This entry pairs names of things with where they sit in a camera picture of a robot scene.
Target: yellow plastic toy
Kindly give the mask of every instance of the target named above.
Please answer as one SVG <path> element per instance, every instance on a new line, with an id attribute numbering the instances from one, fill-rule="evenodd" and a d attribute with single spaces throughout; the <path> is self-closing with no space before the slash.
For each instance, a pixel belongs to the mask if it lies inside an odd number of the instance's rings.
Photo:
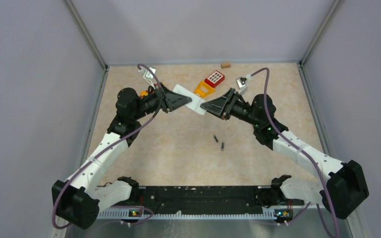
<path id="1" fill-rule="evenodd" d="M 193 93 L 204 98 L 213 92 L 215 92 L 215 89 L 213 87 L 209 86 L 204 81 L 201 81 Z"/>

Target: red toy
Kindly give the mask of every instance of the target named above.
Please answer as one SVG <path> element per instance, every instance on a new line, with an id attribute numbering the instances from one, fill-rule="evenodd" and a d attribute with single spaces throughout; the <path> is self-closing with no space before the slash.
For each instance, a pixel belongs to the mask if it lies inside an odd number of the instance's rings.
<path id="1" fill-rule="evenodd" d="M 205 83 L 215 88 L 218 86 L 218 84 L 224 81 L 225 78 L 225 75 L 216 70 L 205 79 Z"/>

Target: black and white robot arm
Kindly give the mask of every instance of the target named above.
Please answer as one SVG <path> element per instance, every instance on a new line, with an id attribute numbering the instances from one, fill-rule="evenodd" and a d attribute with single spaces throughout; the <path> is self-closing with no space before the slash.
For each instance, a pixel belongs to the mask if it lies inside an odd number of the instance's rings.
<path id="1" fill-rule="evenodd" d="M 148 88 L 148 91 L 149 94 L 143 97 L 139 97 L 132 88 L 122 89 L 118 93 L 116 116 L 96 150 L 80 169 L 65 181 L 58 180 L 52 186 L 54 206 L 57 203 L 54 207 L 55 215 L 86 229 L 94 223 L 99 211 L 130 198 L 133 184 L 127 178 L 119 178 L 111 185 L 99 189 L 97 185 L 112 163 L 138 136 L 139 129 L 142 128 L 138 119 L 157 113 L 159 109 L 166 113 L 172 112 L 191 102 L 190 97 L 174 93 L 162 83 L 156 89 Z"/>
<path id="2" fill-rule="evenodd" d="M 318 178 L 316 168 L 303 151 L 309 154 L 317 164 L 326 182 L 326 188 L 329 191 L 336 217 L 346 219 L 369 196 L 361 166 L 355 161 L 344 163 L 303 142 L 293 132 L 289 131 L 285 125 L 274 118 L 276 108 L 269 96 L 266 96 L 266 100 L 272 122 L 281 134 L 299 149 L 290 145 L 272 128 L 266 115 L 263 94 L 256 95 L 252 104 L 249 104 L 244 101 L 241 94 L 230 88 L 223 96 L 202 103 L 200 107 L 223 120 L 228 120 L 230 116 L 234 116 L 253 125 L 254 135 L 260 144 L 290 157 L 294 162 Z M 323 204 L 330 211 L 320 182 L 282 176 L 273 180 L 272 185 L 280 190 L 287 199 L 301 199 L 305 202 Z"/>

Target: wooden table surface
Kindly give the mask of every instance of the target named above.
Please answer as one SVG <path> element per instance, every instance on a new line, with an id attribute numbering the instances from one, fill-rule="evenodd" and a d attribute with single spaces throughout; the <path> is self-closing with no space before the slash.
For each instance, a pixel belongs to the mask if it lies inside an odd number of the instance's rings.
<path id="1" fill-rule="evenodd" d="M 269 67 L 268 94 L 277 107 L 275 117 L 302 140 L 321 150 L 318 133 L 295 63 L 153 65 L 156 74 L 170 90 L 180 84 L 193 91 L 214 70 L 226 76 L 224 82 L 207 96 L 212 100 L 230 87 L 235 79 Z M 265 72 L 249 82 L 244 95 L 252 102 L 263 93 Z M 139 94 L 148 87 L 136 66 L 110 67 L 109 76 L 97 115 L 89 154 L 97 147 L 116 114 L 117 93 L 132 87 Z M 140 119 L 141 124 L 150 116 Z M 220 150 L 225 143 L 224 151 Z M 140 185 L 269 185 L 281 175 L 301 179 L 315 178 L 287 157 L 260 145 L 253 128 L 236 118 L 220 120 L 206 113 L 201 116 L 186 107 L 172 113 L 160 112 L 137 139 L 111 166 L 101 181 L 104 184 L 127 176 Z"/>

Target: white wall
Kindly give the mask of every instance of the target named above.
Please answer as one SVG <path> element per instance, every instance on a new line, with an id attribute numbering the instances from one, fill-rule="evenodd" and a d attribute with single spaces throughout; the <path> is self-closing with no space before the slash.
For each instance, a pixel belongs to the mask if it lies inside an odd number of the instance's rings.
<path id="1" fill-rule="evenodd" d="M 0 0 L 0 238 L 50 235 L 102 72 L 61 0 Z"/>
<path id="2" fill-rule="evenodd" d="M 307 74 L 336 155 L 363 167 L 370 197 L 362 210 L 381 237 L 381 1 L 345 1 Z"/>
<path id="3" fill-rule="evenodd" d="M 298 61 L 333 0 L 74 0 L 107 64 Z"/>

